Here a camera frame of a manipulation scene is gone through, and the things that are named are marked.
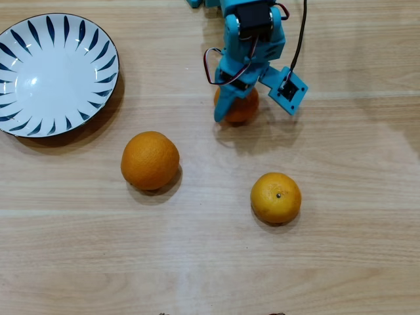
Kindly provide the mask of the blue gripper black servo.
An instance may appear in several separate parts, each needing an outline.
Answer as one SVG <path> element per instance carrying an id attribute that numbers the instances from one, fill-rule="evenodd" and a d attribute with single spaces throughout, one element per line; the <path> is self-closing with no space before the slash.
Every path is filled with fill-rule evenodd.
<path id="1" fill-rule="evenodd" d="M 280 72 L 270 67 L 270 60 L 279 59 L 280 50 L 270 50 L 268 61 L 263 63 L 252 63 L 242 71 L 243 64 L 237 63 L 218 49 L 222 55 L 219 66 L 215 73 L 217 83 L 229 81 L 229 84 L 221 85 L 218 89 L 219 96 L 215 98 L 214 120 L 219 123 L 228 117 L 231 123 L 241 123 L 243 118 L 243 101 L 250 95 L 256 82 L 270 87 L 269 97 L 279 99 L 280 92 L 274 88 L 280 87 Z"/>

